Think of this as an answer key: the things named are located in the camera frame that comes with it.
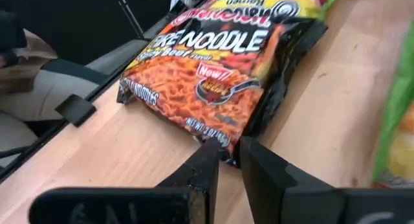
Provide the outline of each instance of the green bag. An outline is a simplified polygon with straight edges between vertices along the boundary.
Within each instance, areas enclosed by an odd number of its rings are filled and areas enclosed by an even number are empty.
[[[323,5],[323,12],[321,14],[321,19],[325,19],[328,9],[333,5],[334,2],[335,0],[327,0],[327,2]]]
[[[373,174],[375,187],[414,188],[414,22],[389,94]]]

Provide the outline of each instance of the wooden counter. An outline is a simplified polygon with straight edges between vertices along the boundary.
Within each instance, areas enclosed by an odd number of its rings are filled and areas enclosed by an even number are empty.
[[[338,0],[331,27],[295,73],[262,142],[334,186],[367,186],[384,102],[414,0]],[[154,186],[196,149],[114,84],[82,127],[67,126],[0,185],[0,223],[27,223],[32,200],[59,186]],[[240,171],[220,167],[216,223],[252,223]]]

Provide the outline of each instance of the beige chair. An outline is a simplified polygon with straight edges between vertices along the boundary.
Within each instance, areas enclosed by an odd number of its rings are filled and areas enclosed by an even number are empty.
[[[133,40],[103,55],[85,67],[64,60],[51,61],[46,66],[54,68],[40,70],[34,81],[34,90],[29,93],[0,95],[0,172],[19,156],[22,147],[31,146],[39,136],[25,122],[42,120],[60,120],[61,116],[54,109],[69,95],[75,94],[85,98],[99,86],[99,81],[107,78],[128,59],[138,54],[146,42]],[[75,70],[91,73],[100,80],[90,81],[59,73],[59,68],[73,66]]]

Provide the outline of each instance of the noodle package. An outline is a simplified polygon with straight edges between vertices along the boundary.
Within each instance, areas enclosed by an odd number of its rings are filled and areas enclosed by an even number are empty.
[[[136,97],[235,164],[260,134],[300,58],[322,37],[332,0],[207,0],[167,25],[127,66],[118,102]]]

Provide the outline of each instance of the plastic wrapper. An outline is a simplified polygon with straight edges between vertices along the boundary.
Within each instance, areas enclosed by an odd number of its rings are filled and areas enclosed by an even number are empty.
[[[126,68],[132,97],[237,164],[241,135],[274,116],[300,58],[323,36],[333,0],[207,0],[176,17]]]
[[[386,106],[374,186],[414,188],[414,23]]]

